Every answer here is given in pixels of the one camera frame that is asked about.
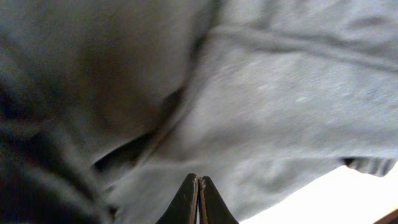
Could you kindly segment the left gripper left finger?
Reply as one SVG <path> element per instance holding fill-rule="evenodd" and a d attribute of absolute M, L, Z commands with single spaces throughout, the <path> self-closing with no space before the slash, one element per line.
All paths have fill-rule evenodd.
<path fill-rule="evenodd" d="M 188 174 L 156 224 L 196 224 L 198 176 Z"/>

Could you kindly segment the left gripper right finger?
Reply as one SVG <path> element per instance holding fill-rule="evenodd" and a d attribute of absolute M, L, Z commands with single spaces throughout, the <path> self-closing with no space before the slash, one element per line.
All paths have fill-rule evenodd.
<path fill-rule="evenodd" d="M 200 224 L 238 224 L 218 189 L 208 176 L 199 178 L 198 209 Z"/>

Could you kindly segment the black t-shirt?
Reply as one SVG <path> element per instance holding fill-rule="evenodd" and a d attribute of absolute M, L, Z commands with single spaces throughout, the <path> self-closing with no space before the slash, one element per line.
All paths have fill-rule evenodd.
<path fill-rule="evenodd" d="M 189 173 L 244 220 L 397 163 L 397 2 L 1 2 L 1 222 L 154 223 Z"/>

